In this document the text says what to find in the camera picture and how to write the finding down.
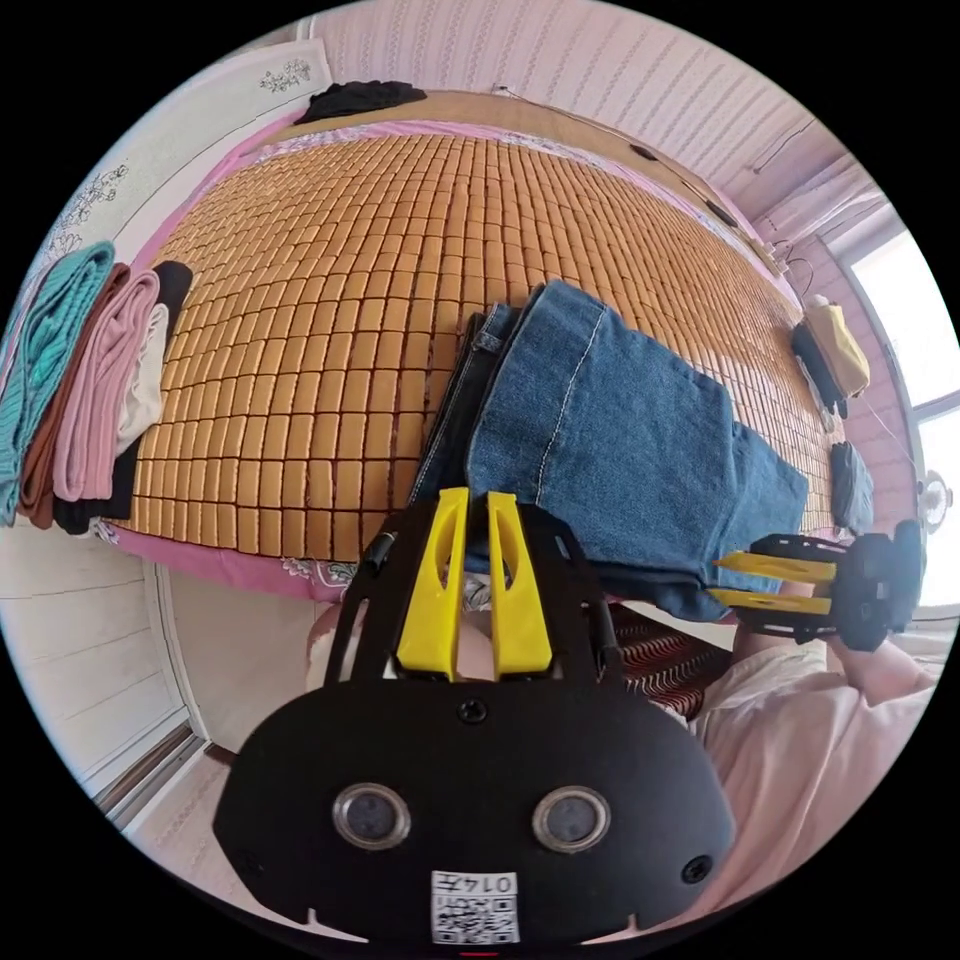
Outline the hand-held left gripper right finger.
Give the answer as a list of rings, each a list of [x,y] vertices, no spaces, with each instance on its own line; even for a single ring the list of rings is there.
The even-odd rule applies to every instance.
[[[543,674],[552,647],[516,497],[487,495],[494,676]]]

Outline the person's right hand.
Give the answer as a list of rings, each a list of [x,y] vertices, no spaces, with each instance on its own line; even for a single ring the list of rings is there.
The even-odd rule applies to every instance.
[[[841,681],[845,688],[857,693],[869,706],[927,693],[937,685],[936,676],[886,639],[866,650],[849,646],[835,631],[815,640],[778,640],[778,643],[786,645],[790,653],[797,650],[808,652],[817,642],[827,650],[827,678]]]

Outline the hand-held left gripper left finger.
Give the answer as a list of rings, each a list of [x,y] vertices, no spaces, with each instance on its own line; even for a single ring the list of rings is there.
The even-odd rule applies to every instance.
[[[470,495],[439,492],[396,650],[407,673],[456,679]]]

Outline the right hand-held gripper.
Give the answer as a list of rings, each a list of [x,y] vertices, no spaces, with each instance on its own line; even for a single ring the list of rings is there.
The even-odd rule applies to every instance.
[[[750,630],[797,642],[835,631],[866,650],[904,632],[913,618],[924,577],[924,533],[918,522],[905,520],[891,535],[865,533],[848,543],[771,534],[717,566],[812,587],[809,597],[709,588]]]

